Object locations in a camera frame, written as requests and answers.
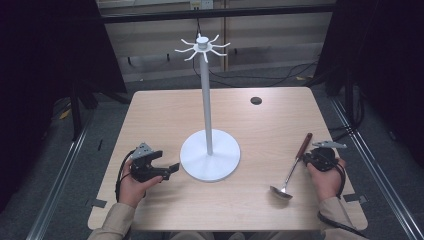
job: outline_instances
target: white stand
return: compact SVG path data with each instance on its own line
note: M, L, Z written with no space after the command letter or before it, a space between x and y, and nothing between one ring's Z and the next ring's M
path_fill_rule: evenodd
M201 52L200 57L200 73L202 81L203 109L205 116L205 130L192 134L183 144L181 148L180 158L181 165L192 177L205 181L216 182L228 177L236 169L240 162L240 147L237 141L228 133L212 129L211 123L211 104L210 104L210 88L209 88L209 66L206 53L211 51L218 56L225 56L214 51L216 46L211 43L218 39L218 36L209 42L207 37L199 37L196 44L188 43L181 39L185 44L193 45L184 51L194 50L193 55L186 59L191 60L196 53Z

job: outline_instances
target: ladle handle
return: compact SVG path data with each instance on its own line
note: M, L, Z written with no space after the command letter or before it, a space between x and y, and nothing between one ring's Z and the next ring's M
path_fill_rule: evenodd
M305 153L306 147L308 146L309 142L311 141L311 138L312 138L312 133L306 134L306 138L303 141L302 146L300 147L299 152L296 155L297 160L299 160L302 157L303 153Z

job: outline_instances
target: person's left hand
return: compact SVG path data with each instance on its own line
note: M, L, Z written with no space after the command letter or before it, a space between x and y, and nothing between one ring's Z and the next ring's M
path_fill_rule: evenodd
M132 160L130 159L124 165L122 176L126 176L127 174L129 175L124 177L121 180L119 202L127 204L133 208L137 208L137 205L143 198L146 190L162 182L163 178L161 176L156 176L148 181L140 183L131 177L131 174L130 174L131 163L132 163Z

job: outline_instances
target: sleeve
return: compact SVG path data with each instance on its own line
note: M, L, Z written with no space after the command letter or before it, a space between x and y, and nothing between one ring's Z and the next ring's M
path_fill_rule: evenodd
M118 240L124 238L131 226L135 209L126 204L115 203L109 210L102 228L95 229L89 240Z
M321 212L322 215L324 215L326 218L332 221L341 223L351 228L355 228L352 225L352 222L350 221L349 216L347 215L344 207L342 206L342 204L340 203L337 197L332 197L322 201L319 205L319 211ZM325 236L326 240L330 240L330 239L331 240L336 240L336 239L364 240L366 239L359 235L346 231L344 229L334 228L324 223L322 224L321 231L323 235Z

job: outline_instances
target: white pole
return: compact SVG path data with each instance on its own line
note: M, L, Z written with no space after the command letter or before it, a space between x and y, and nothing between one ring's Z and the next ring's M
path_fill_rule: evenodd
M205 57L200 55L200 78L202 82L202 95L203 95L203 109L205 115L205 132L206 132L206 145L208 155L212 156L212 123L211 123L211 100L210 100L210 87L209 87L209 66L205 61Z

